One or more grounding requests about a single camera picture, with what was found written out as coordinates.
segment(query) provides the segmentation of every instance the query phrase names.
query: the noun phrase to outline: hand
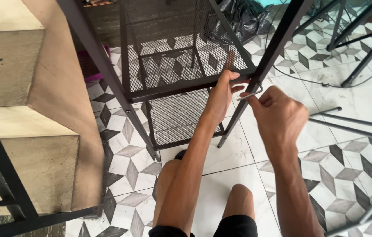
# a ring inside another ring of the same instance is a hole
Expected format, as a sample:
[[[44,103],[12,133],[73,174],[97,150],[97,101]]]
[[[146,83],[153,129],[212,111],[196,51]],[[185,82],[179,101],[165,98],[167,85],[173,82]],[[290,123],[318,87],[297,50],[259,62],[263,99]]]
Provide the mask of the hand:
[[[276,86],[269,87],[259,100],[255,96],[246,100],[253,109],[268,156],[292,157],[287,153],[296,150],[297,137],[309,118],[307,108]]]
[[[233,65],[233,62],[234,51],[230,51],[223,67],[223,72],[218,79],[217,85],[211,89],[207,105],[205,106],[204,113],[202,114],[202,116],[212,121],[214,125],[217,125],[224,120],[225,113],[230,105],[233,93],[245,88],[244,86],[233,86],[238,83],[249,83],[250,81],[245,80],[237,83],[230,83],[230,80],[234,80],[240,76],[239,73],[233,73],[228,70]]]

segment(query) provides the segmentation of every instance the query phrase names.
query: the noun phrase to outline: person's right hand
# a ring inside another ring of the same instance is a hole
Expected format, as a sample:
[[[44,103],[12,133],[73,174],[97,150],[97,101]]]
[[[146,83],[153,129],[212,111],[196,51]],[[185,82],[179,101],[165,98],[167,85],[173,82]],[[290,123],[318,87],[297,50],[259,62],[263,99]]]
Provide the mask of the person's right hand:
[[[276,86],[269,87],[259,100],[255,96],[246,100],[253,109],[268,156],[280,159],[295,151],[297,137],[309,118],[307,108]]]

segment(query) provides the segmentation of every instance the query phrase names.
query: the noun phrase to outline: black shorts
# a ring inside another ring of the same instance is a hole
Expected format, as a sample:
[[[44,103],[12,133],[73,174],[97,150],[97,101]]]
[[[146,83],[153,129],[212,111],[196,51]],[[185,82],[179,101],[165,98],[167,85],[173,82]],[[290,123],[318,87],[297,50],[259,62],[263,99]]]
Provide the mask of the black shorts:
[[[149,237],[187,237],[181,229],[171,226],[156,226],[149,231]],[[257,237],[255,221],[246,215],[232,215],[220,221],[214,237]]]

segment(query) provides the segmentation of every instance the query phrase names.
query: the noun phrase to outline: purple object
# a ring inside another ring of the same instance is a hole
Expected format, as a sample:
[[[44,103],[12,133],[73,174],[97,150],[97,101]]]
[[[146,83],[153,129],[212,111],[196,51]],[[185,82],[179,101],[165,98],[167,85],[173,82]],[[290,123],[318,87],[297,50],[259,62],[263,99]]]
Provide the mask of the purple object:
[[[110,56],[110,48],[108,45],[104,45],[104,49]],[[79,65],[81,65],[82,75],[84,76],[84,81],[94,81],[103,78],[95,63],[89,56],[86,50],[77,52]]]

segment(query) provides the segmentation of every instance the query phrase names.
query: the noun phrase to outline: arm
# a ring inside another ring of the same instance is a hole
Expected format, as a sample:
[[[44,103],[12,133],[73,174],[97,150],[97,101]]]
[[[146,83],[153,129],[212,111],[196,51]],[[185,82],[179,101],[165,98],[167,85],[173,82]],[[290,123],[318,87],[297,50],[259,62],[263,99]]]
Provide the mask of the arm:
[[[323,236],[300,173],[295,145],[309,117],[307,108],[275,86],[269,87],[259,100],[252,96],[247,101],[274,167],[283,236]]]
[[[167,190],[157,225],[177,227],[188,236],[190,235],[205,157],[211,138],[215,128],[225,117],[232,93],[244,88],[244,86],[232,87],[233,83],[229,83],[230,80],[238,77],[238,73],[225,70],[218,79],[217,86],[212,88],[176,177],[171,181]]]

